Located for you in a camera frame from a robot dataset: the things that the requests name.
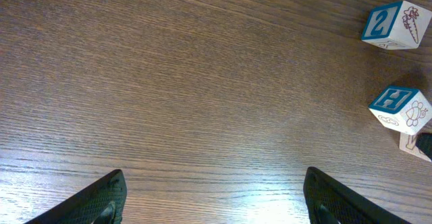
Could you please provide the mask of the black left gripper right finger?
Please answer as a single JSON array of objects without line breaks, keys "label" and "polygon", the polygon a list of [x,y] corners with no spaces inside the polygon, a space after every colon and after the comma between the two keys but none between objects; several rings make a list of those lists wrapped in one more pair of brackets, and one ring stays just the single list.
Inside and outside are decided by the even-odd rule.
[{"label": "black left gripper right finger", "polygon": [[307,169],[303,192],[311,224],[409,224],[316,167]]}]

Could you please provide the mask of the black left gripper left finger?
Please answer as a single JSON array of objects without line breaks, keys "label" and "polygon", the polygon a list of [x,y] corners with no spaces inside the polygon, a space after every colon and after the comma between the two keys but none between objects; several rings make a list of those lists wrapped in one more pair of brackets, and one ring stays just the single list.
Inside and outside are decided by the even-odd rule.
[{"label": "black left gripper left finger", "polygon": [[120,224],[126,197],[124,174],[115,169],[26,224]]}]

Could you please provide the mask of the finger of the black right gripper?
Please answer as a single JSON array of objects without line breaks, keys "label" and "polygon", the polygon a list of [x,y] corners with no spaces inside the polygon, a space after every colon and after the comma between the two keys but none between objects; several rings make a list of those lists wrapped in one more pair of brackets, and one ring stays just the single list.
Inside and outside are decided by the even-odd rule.
[{"label": "finger of the black right gripper", "polygon": [[421,133],[417,136],[416,147],[429,159],[432,159],[432,133]]}]

